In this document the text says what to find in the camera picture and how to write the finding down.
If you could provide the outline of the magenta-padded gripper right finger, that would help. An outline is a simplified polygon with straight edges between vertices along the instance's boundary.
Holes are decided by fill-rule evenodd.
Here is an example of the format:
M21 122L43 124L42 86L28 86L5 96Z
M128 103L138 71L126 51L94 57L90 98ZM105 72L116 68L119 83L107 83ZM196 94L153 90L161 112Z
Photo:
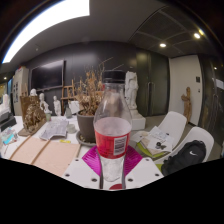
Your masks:
M123 188L143 187L163 177L150 157L142 157L134 148L128 147L123 163Z

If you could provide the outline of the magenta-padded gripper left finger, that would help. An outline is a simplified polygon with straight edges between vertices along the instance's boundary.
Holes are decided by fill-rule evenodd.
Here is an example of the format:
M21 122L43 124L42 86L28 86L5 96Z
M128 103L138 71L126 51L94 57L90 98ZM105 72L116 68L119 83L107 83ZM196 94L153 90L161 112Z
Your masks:
M75 158L63 178L84 188L99 189L101 162L97 147L92 147L82 158Z

